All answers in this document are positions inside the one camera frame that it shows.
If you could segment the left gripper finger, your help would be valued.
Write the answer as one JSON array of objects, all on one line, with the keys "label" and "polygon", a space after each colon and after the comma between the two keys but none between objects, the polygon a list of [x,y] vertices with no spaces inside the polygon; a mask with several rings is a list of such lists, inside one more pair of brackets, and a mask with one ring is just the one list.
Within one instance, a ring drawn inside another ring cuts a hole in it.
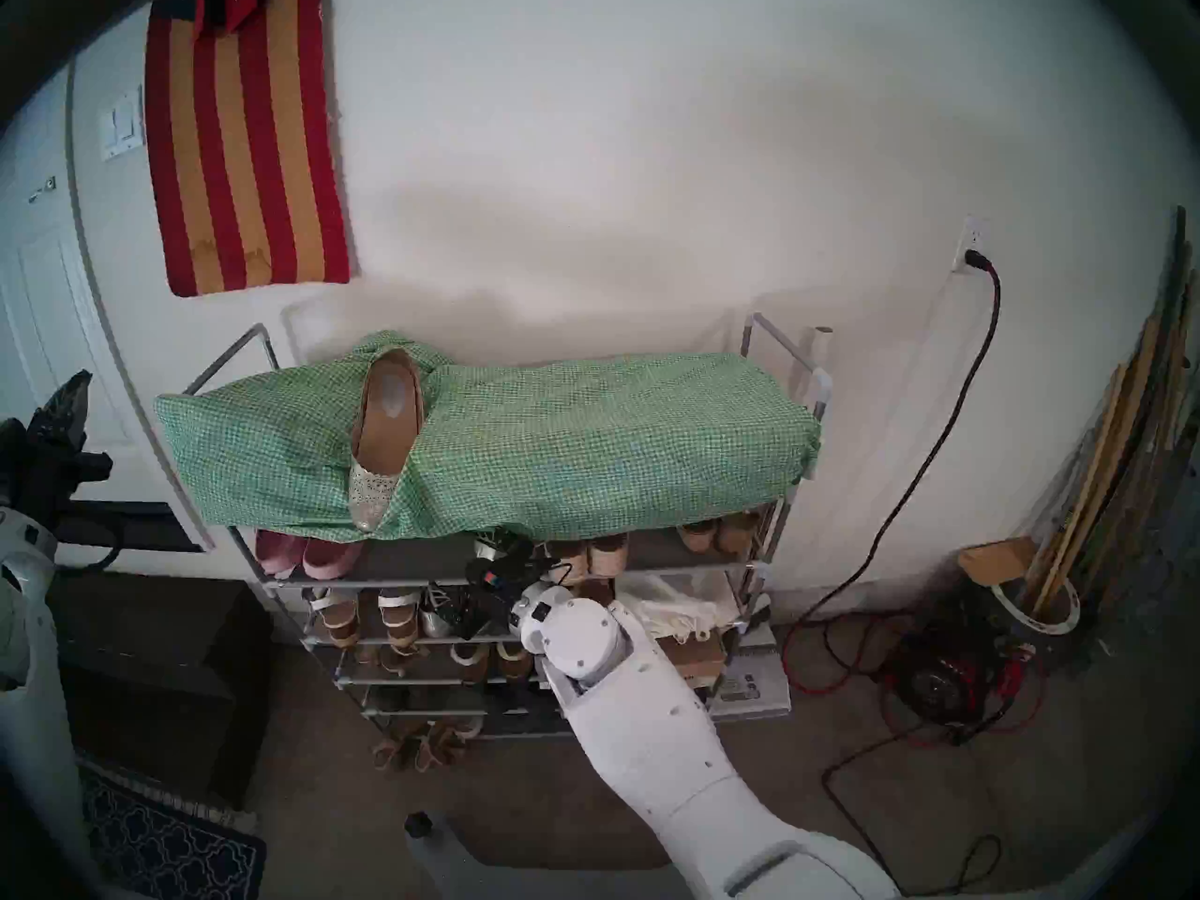
[{"label": "left gripper finger", "polygon": [[72,376],[50,397],[50,442],[82,450],[86,442],[92,376]]},{"label": "left gripper finger", "polygon": [[88,373],[77,372],[58,388],[29,424],[34,442],[85,442]]}]

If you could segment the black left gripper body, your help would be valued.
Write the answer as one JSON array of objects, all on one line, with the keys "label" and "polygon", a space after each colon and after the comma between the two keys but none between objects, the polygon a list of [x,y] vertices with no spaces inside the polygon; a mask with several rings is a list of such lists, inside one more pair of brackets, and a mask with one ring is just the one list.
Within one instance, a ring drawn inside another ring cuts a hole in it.
[{"label": "black left gripper body", "polygon": [[108,480],[113,460],[84,450],[77,425],[37,415],[29,426],[16,418],[1,424],[1,505],[40,526],[58,526],[74,491]]}]

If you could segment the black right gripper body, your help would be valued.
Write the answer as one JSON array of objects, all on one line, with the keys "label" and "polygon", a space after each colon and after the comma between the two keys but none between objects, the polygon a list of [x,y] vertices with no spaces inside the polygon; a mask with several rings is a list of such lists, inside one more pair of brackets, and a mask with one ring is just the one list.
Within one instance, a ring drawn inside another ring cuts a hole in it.
[{"label": "black right gripper body", "polygon": [[505,624],[523,592],[553,565],[556,558],[528,539],[478,541],[466,565],[466,584],[452,596],[450,626],[456,634],[476,634],[487,624]]}]

